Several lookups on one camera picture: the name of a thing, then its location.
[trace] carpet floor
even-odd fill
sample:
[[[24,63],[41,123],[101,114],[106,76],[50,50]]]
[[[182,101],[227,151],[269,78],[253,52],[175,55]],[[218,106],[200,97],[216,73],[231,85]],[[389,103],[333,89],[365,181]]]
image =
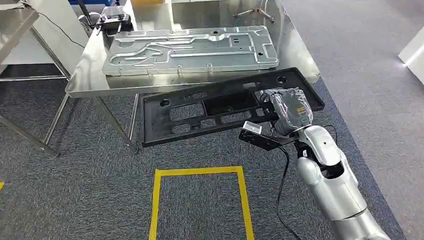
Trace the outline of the carpet floor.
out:
[[[63,81],[0,83],[0,113],[42,137],[64,87]],[[326,103],[325,110],[315,113],[315,123],[335,125],[339,146],[371,212],[392,239],[405,239],[324,82],[314,87]],[[133,99],[105,98],[125,129]],[[294,239],[276,215],[285,155],[238,140],[239,131],[131,154],[92,100],[70,99],[50,144],[61,155],[51,157],[0,126],[0,180],[5,182],[0,190],[0,239],[148,239],[155,169],[224,166],[243,167],[255,238]],[[304,240],[334,239],[295,171],[294,148],[287,150],[292,161],[280,204],[282,218]],[[164,176],[157,239],[244,239],[240,201],[233,173]]]
[[[423,0],[283,0],[405,235],[424,239],[424,85],[398,54]]]

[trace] floor marking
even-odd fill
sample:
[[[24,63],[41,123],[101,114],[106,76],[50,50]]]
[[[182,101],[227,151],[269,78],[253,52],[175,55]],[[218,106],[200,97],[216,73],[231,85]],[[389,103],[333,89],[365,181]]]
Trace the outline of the floor marking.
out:
[[[244,228],[246,230],[246,239],[254,240],[251,212],[249,209],[248,193],[246,190],[245,176],[242,166],[223,166],[223,167],[205,167],[205,168],[186,168],[186,169],[168,169],[154,171],[153,198],[151,203],[151,221],[148,239],[156,240],[158,228],[159,212],[159,194],[161,190],[161,177],[163,176],[182,176],[197,174],[223,174],[236,173],[238,180],[238,189],[240,191],[241,209],[243,212]]]

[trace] yellow warning label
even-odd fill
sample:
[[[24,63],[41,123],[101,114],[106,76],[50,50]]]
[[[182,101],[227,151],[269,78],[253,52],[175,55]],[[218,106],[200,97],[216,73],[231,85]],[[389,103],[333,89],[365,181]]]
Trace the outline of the yellow warning label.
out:
[[[298,108],[296,108],[296,111],[298,113],[304,112],[305,111],[305,107],[304,106],[298,107]]]

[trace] black bracket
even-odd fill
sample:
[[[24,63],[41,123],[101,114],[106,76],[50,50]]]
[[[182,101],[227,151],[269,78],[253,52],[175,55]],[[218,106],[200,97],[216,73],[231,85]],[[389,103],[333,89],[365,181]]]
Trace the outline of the black bracket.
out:
[[[299,139],[299,136],[297,134],[294,134],[292,136],[289,136],[288,138],[274,137],[263,134],[257,134],[255,132],[242,129],[240,135],[238,136],[238,139],[246,143],[255,145],[256,147],[259,147],[261,149],[270,151],[280,146],[295,142]]]
[[[261,90],[299,88],[313,111],[324,102],[295,67],[143,97],[143,147],[242,127],[245,121],[278,119],[272,104],[260,102]]]

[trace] black plastic panel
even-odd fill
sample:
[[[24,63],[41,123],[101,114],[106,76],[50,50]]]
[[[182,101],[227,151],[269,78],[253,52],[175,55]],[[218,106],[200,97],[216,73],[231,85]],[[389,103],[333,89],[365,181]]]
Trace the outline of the black plastic panel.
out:
[[[303,90],[313,111],[324,108],[324,102],[295,67],[145,96],[141,101],[142,145],[148,147],[217,133],[242,127],[245,121],[276,120],[272,105],[259,103],[258,91],[297,87]],[[193,113],[185,112],[183,117],[171,116],[171,112],[178,113],[184,106],[185,111],[190,111],[188,105],[202,109],[193,108]],[[258,109],[265,114],[258,114]]]

